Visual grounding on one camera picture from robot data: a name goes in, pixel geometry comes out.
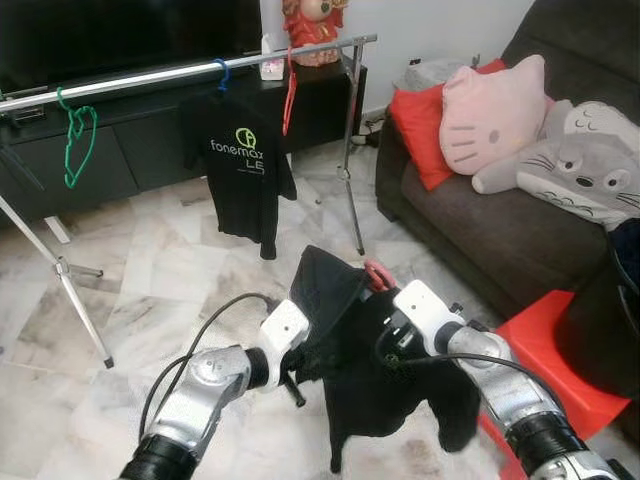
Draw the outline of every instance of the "clothes drying rack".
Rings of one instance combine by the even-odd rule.
[[[307,47],[301,47],[291,50],[291,55],[302,55],[306,53],[323,52],[326,50],[338,50],[341,56],[341,60],[347,72],[347,76],[351,82],[349,105],[347,106],[347,121],[344,133],[344,151],[342,159],[342,167],[340,168],[341,179],[345,182],[347,190],[347,199],[349,201],[349,210],[351,212],[351,219],[353,221],[353,229],[355,233],[355,239],[357,243],[357,250],[360,255],[364,255],[364,245],[362,243],[362,234],[360,232],[360,225],[358,223],[358,214],[356,212],[355,203],[353,200],[353,191],[351,189],[351,174],[349,172],[349,154],[351,147],[351,136],[353,133],[353,126],[356,115],[356,103],[358,96],[358,88],[360,82],[360,71],[362,68],[362,54],[364,45],[372,43],[378,40],[376,34],[363,35],[358,37],[352,37],[337,42],[323,43],[320,45],[312,45]],[[348,59],[343,53],[343,48],[353,47],[353,56]],[[250,65],[258,65],[263,62],[285,59],[289,55],[287,50],[269,53],[265,55],[254,55],[251,57],[235,58],[226,61],[226,66],[229,69],[247,67]],[[81,85],[77,87],[63,88],[60,94],[65,99],[79,98],[90,95],[97,95],[105,92],[113,92],[116,90],[124,90],[127,88],[139,87],[142,85],[149,85],[154,83],[166,82],[169,80],[176,80],[180,78],[194,77],[204,73],[211,73],[216,71],[222,71],[224,67],[219,63],[204,63],[198,65],[192,65],[187,67],[173,68],[167,70],[160,70],[152,73],[146,73],[142,75],[134,75],[130,77],[116,78],[112,80],[105,80],[97,83],[90,83],[87,85]],[[45,103],[53,103],[58,101],[58,94],[56,91],[41,93],[37,95],[31,95],[23,98],[9,99],[0,101],[0,113],[7,113],[14,110],[19,110],[27,107],[33,107],[37,105],[43,105]],[[0,209],[11,219],[11,221],[22,231],[27,239],[38,249],[38,251],[47,259],[53,266],[54,272],[62,286],[64,287],[71,303],[73,304],[78,316],[82,320],[86,327],[91,339],[93,340],[98,352],[102,356],[104,364],[107,368],[114,366],[113,357],[107,350],[100,334],[96,330],[93,322],[89,318],[89,314],[85,309],[78,293],[75,289],[71,275],[83,274],[93,275],[101,277],[102,270],[96,270],[93,268],[81,267],[77,265],[69,265],[64,257],[56,256],[49,247],[38,238],[38,236],[29,228],[27,223],[20,217],[18,213],[7,203],[0,193]]]

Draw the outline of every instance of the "television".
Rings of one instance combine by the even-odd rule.
[[[0,0],[0,89],[253,55],[261,38],[259,0]]]

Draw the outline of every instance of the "fonemax logo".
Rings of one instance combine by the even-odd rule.
[[[248,128],[239,128],[236,130],[236,140],[242,147],[226,145],[211,140],[211,149],[246,159],[246,170],[239,169],[238,171],[240,172],[264,175],[264,163],[260,161],[263,159],[264,153],[256,150],[257,141],[253,132]]]

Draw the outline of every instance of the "tv cabinet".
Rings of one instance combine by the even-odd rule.
[[[294,152],[342,139],[346,125],[350,81],[341,63],[321,68],[296,67],[298,90],[285,139]],[[363,67],[354,132],[359,130],[367,69]],[[203,174],[183,167],[177,106],[183,100],[215,91],[219,75],[198,77],[198,82],[173,82],[161,89],[138,89],[69,101],[91,104],[100,116],[93,158],[77,186],[64,184],[64,148],[67,116],[56,105],[45,106],[45,116],[20,128],[0,127],[0,191],[26,219],[93,208],[101,203]],[[232,72],[227,95],[248,101],[278,129],[287,95],[287,78],[263,82],[257,68]],[[76,164],[86,151],[87,138],[74,149]],[[28,178],[15,159],[37,179]],[[0,213],[0,224],[9,224]]]

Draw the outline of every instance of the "black t-shirt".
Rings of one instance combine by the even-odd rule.
[[[179,107],[185,166],[202,158],[218,213],[218,230],[262,243],[276,258],[278,195],[295,200],[296,186],[279,135],[247,105],[216,94]]]

